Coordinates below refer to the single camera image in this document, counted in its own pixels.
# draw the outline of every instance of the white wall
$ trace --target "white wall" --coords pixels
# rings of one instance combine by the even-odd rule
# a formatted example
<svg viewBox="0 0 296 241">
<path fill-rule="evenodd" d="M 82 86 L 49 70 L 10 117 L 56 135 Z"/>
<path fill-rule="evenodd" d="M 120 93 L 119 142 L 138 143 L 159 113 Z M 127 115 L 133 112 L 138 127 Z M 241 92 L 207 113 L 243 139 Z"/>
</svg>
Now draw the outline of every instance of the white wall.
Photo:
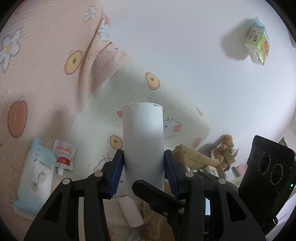
<svg viewBox="0 0 296 241">
<path fill-rule="evenodd" d="M 277 142 L 279 142 L 283 137 L 287 146 L 296 152 L 296 136 L 292 131 L 291 126 L 285 129 L 285 131 L 278 138 Z"/>
<path fill-rule="evenodd" d="M 212 124 L 203 144 L 231 134 L 246 163 L 252 140 L 277 140 L 296 105 L 296 55 L 288 31 L 265 0 L 103 0 L 110 37 L 132 56 L 145 55 L 182 82 Z M 253 64 L 244 41 L 256 16 L 271 48 Z"/>
<path fill-rule="evenodd" d="M 293 133 L 296 135 L 296 110 L 294 112 L 293 118 L 290 123 L 290 128 L 293 131 Z"/>
</svg>

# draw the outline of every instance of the white roll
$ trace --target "white roll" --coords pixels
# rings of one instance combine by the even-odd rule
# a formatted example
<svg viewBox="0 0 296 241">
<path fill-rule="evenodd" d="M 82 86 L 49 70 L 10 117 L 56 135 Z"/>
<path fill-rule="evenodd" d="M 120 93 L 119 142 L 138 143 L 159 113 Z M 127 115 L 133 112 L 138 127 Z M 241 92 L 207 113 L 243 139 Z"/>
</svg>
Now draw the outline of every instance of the white roll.
<svg viewBox="0 0 296 241">
<path fill-rule="evenodd" d="M 141 200 L 132 184 L 145 180 L 163 190 L 164 140 L 163 108 L 153 103 L 135 103 L 123 108 L 123 154 L 126 194 Z"/>
<path fill-rule="evenodd" d="M 139 227 L 144 224 L 144 220 L 133 199 L 125 196 L 119 198 L 118 202 L 131 228 Z"/>
</svg>

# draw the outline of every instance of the small screen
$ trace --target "small screen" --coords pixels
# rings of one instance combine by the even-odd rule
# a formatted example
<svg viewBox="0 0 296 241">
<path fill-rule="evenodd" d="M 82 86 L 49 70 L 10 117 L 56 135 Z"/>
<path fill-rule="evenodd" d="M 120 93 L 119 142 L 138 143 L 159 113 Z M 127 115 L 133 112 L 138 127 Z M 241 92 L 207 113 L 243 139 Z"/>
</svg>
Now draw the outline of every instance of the small screen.
<svg viewBox="0 0 296 241">
<path fill-rule="evenodd" d="M 210 200 L 205 198 L 205 215 L 211 215 Z"/>
</svg>

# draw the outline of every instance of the plastic bag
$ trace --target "plastic bag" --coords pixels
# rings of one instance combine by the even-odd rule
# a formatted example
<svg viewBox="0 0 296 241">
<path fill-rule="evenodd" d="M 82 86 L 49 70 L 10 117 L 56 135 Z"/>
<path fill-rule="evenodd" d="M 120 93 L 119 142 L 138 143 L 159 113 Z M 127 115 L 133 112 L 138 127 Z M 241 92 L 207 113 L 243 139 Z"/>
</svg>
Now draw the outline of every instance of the plastic bag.
<svg viewBox="0 0 296 241">
<path fill-rule="evenodd" d="M 53 151 L 44 148 L 38 138 L 33 139 L 27 155 L 14 212 L 33 220 L 50 196 L 54 165 L 57 160 Z"/>
</svg>

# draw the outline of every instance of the small cardboard box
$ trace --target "small cardboard box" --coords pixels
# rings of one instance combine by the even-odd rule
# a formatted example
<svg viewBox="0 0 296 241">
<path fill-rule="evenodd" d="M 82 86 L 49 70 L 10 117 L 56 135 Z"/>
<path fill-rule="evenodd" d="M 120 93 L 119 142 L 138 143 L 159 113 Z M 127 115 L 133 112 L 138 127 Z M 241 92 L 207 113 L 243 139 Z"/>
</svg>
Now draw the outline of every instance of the small cardboard box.
<svg viewBox="0 0 296 241">
<path fill-rule="evenodd" d="M 203 169 L 203 171 L 219 177 L 218 171 L 215 167 L 207 166 Z"/>
<path fill-rule="evenodd" d="M 265 26 L 258 18 L 256 18 L 256 23 L 254 23 L 251 28 L 245 46 L 253 63 L 261 65 L 265 64 L 270 43 Z"/>
</svg>

